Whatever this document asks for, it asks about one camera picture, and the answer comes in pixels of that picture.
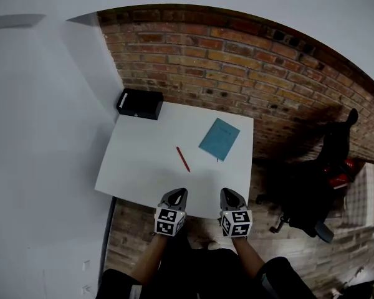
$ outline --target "brick wall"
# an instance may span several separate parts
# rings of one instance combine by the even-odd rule
[[[211,7],[137,6],[98,18],[125,87],[253,117],[254,157],[315,158],[319,126],[356,108],[350,156],[374,162],[374,81],[319,41]]]

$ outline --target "office chair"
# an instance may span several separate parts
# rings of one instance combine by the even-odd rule
[[[333,232],[324,224],[335,200],[335,191],[329,179],[345,174],[353,181],[345,160],[349,153],[350,128],[357,122],[356,109],[350,111],[345,122],[327,123],[324,144],[320,154],[312,161],[296,166],[284,166],[276,171],[277,180],[270,180],[269,193],[258,195],[256,203],[271,201],[281,205],[283,215],[277,228],[284,223],[302,229],[311,237],[319,236],[331,242]]]

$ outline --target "electrical outlet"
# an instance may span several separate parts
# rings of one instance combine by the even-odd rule
[[[89,260],[86,260],[86,261],[83,263],[82,271],[88,270],[89,268],[90,268],[90,261],[89,261]]]
[[[86,293],[90,292],[90,286],[86,285],[82,288],[82,295],[85,295]]]

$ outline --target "person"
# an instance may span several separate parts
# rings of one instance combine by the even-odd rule
[[[107,270],[96,299],[315,298],[289,261],[265,263],[245,237],[229,249],[191,249],[184,228],[157,234],[129,275]]]

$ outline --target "black box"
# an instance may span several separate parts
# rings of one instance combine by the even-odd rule
[[[157,120],[163,103],[161,92],[125,88],[117,103],[119,114]]]

